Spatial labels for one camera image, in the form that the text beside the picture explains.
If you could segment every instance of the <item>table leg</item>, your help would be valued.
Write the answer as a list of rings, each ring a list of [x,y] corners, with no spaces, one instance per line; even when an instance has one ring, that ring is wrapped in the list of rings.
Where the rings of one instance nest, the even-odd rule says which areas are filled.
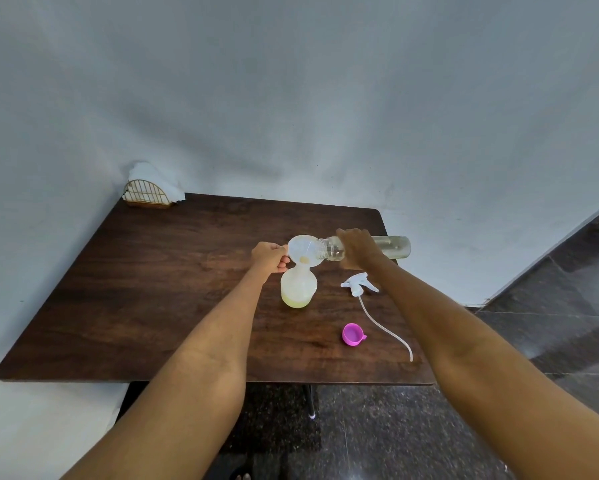
[[[313,395],[315,393],[315,388],[312,384],[303,384],[302,388],[304,389],[304,395],[306,396],[306,403],[308,404],[308,417],[311,419],[315,419],[315,404],[313,402]]]

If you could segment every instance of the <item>right hand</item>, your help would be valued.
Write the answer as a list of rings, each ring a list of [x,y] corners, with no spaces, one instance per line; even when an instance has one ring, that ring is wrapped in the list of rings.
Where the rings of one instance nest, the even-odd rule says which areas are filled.
[[[337,229],[337,237],[345,253],[341,261],[344,269],[366,270],[373,261],[385,257],[366,229]]]

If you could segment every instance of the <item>pink cap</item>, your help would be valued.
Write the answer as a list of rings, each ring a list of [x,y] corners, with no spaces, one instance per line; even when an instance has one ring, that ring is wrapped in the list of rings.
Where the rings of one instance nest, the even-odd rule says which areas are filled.
[[[349,323],[342,330],[342,338],[346,345],[357,346],[362,340],[366,340],[366,335],[357,323]]]

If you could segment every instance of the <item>spray nozzle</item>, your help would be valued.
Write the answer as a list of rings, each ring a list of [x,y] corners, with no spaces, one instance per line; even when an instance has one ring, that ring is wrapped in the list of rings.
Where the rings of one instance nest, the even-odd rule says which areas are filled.
[[[355,274],[341,284],[342,288],[350,288],[352,295],[355,297],[361,296],[364,293],[362,285],[366,286],[369,290],[379,291],[378,288],[368,281],[368,273]]]

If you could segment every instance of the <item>tiled floor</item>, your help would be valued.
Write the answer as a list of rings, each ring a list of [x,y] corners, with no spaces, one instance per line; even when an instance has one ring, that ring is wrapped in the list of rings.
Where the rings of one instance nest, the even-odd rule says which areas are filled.
[[[599,225],[587,226],[477,315],[599,412]],[[249,385],[206,478],[246,459],[260,479],[509,478],[437,387]]]

